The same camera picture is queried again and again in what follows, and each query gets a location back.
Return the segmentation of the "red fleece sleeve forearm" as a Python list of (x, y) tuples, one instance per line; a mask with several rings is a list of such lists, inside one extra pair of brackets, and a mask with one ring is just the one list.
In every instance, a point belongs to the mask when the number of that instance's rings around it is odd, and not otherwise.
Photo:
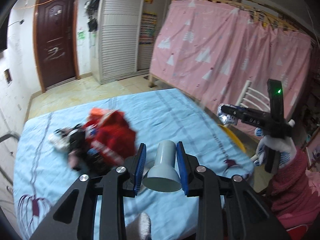
[(270, 180), (271, 210), (286, 229), (312, 224), (319, 214), (319, 172), (307, 165), (305, 153), (297, 149), (293, 161)]

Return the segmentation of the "right white gloved hand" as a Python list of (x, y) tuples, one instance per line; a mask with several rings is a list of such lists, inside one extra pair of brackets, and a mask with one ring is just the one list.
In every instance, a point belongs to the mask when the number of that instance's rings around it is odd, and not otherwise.
[(295, 122), (272, 126), (270, 131), (256, 128), (254, 135), (261, 137), (255, 155), (251, 158), (255, 166), (267, 165), (271, 162), (271, 170), (278, 164), (281, 169), (293, 162), (297, 155), (296, 146), (292, 140), (292, 128)]

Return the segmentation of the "left white gloved hand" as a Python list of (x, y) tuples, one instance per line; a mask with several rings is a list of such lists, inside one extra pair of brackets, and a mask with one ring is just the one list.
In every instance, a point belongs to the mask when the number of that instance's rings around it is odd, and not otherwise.
[(151, 239), (151, 219), (147, 213), (140, 213), (134, 221), (126, 226), (127, 240)]

